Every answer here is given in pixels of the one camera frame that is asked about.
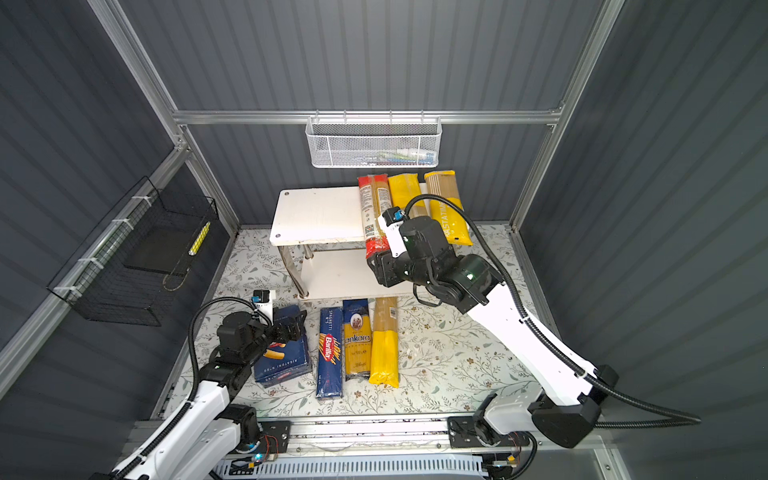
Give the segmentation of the blue yellow spaghetti bag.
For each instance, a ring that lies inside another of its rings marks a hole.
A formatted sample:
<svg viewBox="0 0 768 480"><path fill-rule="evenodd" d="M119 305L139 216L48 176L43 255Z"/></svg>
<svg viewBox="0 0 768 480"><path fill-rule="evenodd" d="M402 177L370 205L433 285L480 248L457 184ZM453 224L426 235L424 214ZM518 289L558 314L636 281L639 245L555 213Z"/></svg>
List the blue yellow spaghetti bag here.
<svg viewBox="0 0 768 480"><path fill-rule="evenodd" d="M343 301L345 377L368 377L371 369L372 325L367 299Z"/></svg>

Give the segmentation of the red yellow spaghetti bag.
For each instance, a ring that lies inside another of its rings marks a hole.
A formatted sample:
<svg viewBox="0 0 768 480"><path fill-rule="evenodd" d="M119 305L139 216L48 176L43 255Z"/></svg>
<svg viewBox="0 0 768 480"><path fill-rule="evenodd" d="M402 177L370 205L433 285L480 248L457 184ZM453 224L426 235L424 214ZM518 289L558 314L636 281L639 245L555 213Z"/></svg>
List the red yellow spaghetti bag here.
<svg viewBox="0 0 768 480"><path fill-rule="evenodd" d="M378 223L382 212L393 206L388 176L379 174L359 177L358 188L366 258L369 259L389 249L386 235L381 231Z"/></svg>

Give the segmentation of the yellow barcode spaghetti bag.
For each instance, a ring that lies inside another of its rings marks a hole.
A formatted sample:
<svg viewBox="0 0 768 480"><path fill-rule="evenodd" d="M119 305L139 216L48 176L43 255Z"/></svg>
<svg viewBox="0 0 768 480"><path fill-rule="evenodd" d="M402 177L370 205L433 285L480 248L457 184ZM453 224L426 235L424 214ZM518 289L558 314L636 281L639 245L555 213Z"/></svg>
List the yellow barcode spaghetti bag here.
<svg viewBox="0 0 768 480"><path fill-rule="evenodd" d="M422 193L418 175L405 173L388 178L389 189L394 206L405 209L407 204ZM410 210L409 217L428 216L429 212L424 201L419 201Z"/></svg>

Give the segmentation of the yellow Pastatime spaghetti bag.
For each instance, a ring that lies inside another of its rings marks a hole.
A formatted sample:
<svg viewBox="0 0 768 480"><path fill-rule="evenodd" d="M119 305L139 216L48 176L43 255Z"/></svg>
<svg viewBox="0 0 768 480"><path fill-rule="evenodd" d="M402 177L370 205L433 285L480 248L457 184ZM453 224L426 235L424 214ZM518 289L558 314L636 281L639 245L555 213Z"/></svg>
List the yellow Pastatime spaghetti bag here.
<svg viewBox="0 0 768 480"><path fill-rule="evenodd" d="M462 209L456 173L453 170L429 172L424 175L428 194L445 198L453 205ZM446 203L430 200L430 214L444 232L447 241L452 245L472 246L469 228L466 221Z"/></svg>

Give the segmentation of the yellow clear spaghetti bag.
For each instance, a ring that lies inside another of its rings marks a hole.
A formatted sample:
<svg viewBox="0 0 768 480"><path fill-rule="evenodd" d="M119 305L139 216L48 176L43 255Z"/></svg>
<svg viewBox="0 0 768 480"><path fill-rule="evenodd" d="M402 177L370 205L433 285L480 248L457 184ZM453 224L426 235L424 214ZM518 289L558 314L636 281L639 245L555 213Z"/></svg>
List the yellow clear spaghetti bag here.
<svg viewBox="0 0 768 480"><path fill-rule="evenodd" d="M398 299L377 298L372 321L371 384L399 387L398 326Z"/></svg>

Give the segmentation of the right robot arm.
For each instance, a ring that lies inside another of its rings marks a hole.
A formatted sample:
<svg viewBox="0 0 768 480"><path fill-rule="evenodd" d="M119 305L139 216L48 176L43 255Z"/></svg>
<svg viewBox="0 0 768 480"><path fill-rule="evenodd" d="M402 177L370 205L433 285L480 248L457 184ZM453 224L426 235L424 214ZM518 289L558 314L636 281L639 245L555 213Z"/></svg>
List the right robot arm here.
<svg viewBox="0 0 768 480"><path fill-rule="evenodd" d="M639 400L616 389L617 373L582 358L526 310L503 263L482 235L483 256L456 254L439 222L413 217L421 201L441 203L460 217L451 200L419 194L405 208L387 205L377 218L388 248L369 261L380 285L408 282L492 333L542 388L527 410L535 429L563 448L577 446L594 429L657 429L698 425L699 416Z"/></svg>

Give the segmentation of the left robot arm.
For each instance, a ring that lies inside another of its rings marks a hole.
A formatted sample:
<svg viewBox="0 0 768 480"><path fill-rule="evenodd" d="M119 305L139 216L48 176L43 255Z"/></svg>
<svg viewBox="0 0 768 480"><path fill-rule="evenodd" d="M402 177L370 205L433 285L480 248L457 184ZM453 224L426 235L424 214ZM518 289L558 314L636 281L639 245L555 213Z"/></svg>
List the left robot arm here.
<svg viewBox="0 0 768 480"><path fill-rule="evenodd" d="M206 365L199 364L194 346L195 325L218 304L242 305L224 317L217 330L219 345ZM92 479L204 479L224 457L279 452L279 443L264 432L256 409L237 404L236 397L253 373L254 364L272 354L271 346L299 340L307 312L299 311L282 322L269 309L233 296L203 303L187 332L193 383L187 398L128 457L107 473Z"/></svg>

